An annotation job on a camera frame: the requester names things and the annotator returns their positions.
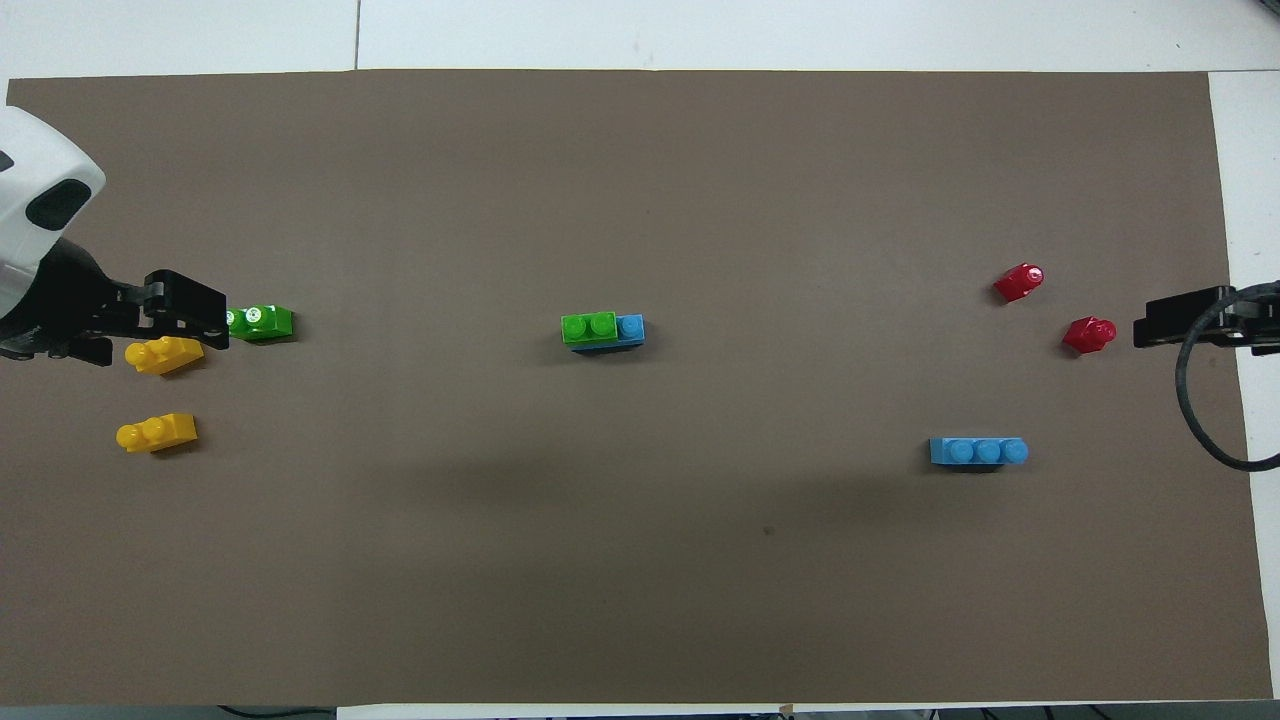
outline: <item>lego brick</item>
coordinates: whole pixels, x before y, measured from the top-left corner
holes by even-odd
[[[1005,302],[1012,302],[1030,295],[1042,282],[1044,282],[1044,270],[1041,270],[1038,265],[1023,263],[1010,268],[998,281],[992,283],[992,287],[1004,296]]]
[[[616,313],[585,313],[561,316],[561,340],[570,347],[618,340]]]
[[[124,348],[124,361],[148,375],[163,375],[204,356],[205,348],[200,342],[186,337],[164,336]]]
[[[614,347],[644,345],[644,315],[618,315],[616,325],[617,340],[572,345],[570,350],[573,352],[590,352],[593,350],[612,350]]]
[[[147,418],[115,430],[115,443],[128,452],[155,452],[196,439],[196,419],[186,413]]]
[[[1115,338],[1115,323],[1089,315],[1088,318],[1080,318],[1079,320],[1071,323],[1071,327],[1066,329],[1066,334],[1062,336],[1062,342],[1070,345],[1076,352],[1084,355],[1085,352],[1097,352],[1102,350]]]
[[[933,437],[929,460],[934,465],[1021,465],[1028,448],[1019,437]]]
[[[239,340],[271,340],[293,334],[293,311],[279,305],[227,310],[227,332]]]

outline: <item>red lego brick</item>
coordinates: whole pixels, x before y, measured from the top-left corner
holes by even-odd
[[[1038,265],[1023,263],[1016,268],[1010,268],[1004,277],[992,283],[992,287],[1005,296],[1005,301],[1012,302],[1030,295],[1042,282],[1044,282],[1044,270],[1041,270]]]
[[[1115,338],[1115,323],[1089,315],[1088,318],[1080,318],[1079,320],[1071,323],[1066,334],[1062,336],[1062,342],[1074,347],[1076,352],[1084,354],[1097,352]]]

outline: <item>white table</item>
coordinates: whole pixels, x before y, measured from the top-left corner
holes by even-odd
[[[1280,278],[1280,18],[1252,0],[0,0],[3,90],[10,77],[356,68],[1208,70],[1230,282]],[[1280,365],[1247,351],[1238,360],[1251,454],[1275,452]],[[1252,487],[1275,693],[1280,470],[1256,474]],[[393,705],[343,708],[340,716],[776,712],[795,700],[803,698],[701,706]],[[873,707],[886,706],[797,703],[794,710]]]

